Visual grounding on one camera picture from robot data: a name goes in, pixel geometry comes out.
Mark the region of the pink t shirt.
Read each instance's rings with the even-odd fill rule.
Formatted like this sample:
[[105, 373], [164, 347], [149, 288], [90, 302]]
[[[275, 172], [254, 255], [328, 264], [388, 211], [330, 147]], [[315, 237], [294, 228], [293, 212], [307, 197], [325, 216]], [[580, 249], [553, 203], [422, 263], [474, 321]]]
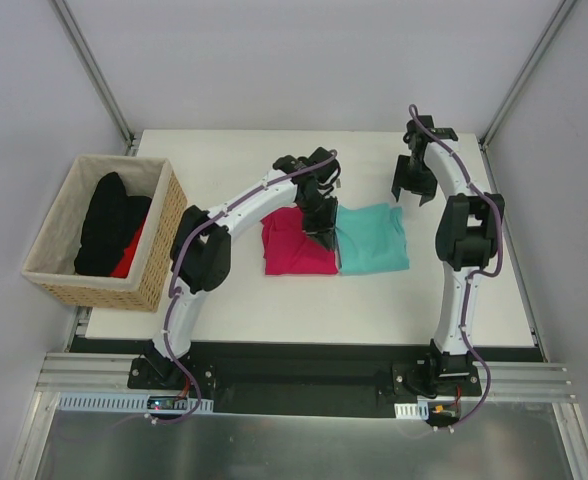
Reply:
[[309, 238], [298, 207], [283, 207], [261, 220], [265, 274], [326, 275], [339, 273], [333, 251]]

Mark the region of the teal t shirt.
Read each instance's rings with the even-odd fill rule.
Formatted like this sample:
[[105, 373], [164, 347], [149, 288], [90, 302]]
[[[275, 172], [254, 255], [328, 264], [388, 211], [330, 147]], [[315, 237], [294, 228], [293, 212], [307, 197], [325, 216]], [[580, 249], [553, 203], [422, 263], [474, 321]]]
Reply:
[[387, 203], [359, 209], [338, 208], [339, 271], [369, 275], [410, 268], [403, 210]]

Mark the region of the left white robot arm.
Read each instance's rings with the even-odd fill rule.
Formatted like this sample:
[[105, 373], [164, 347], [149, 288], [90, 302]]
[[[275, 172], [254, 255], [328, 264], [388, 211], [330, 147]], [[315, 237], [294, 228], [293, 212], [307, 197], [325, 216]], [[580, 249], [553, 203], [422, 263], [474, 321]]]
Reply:
[[171, 249], [170, 304], [163, 325], [152, 339], [160, 355], [150, 375], [162, 388], [178, 387], [185, 377], [179, 360], [192, 343], [192, 331], [208, 294], [229, 275], [234, 241], [282, 207], [294, 205], [303, 215], [307, 238], [328, 252], [336, 250], [341, 173], [337, 152], [317, 148], [307, 157], [284, 156], [253, 186], [210, 209], [195, 205], [184, 211]]

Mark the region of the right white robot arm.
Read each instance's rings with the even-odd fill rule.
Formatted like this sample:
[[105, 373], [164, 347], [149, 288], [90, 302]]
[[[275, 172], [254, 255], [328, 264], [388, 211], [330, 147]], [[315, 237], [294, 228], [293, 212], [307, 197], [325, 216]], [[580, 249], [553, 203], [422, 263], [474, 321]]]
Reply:
[[472, 350], [471, 331], [480, 279], [494, 278], [503, 266], [502, 195], [487, 192], [475, 181], [458, 153], [459, 137], [450, 127], [434, 125], [430, 115], [409, 107], [391, 193], [419, 197], [424, 205], [442, 192], [445, 207], [436, 230], [435, 251], [444, 269], [439, 323], [433, 337], [438, 352], [465, 355]]

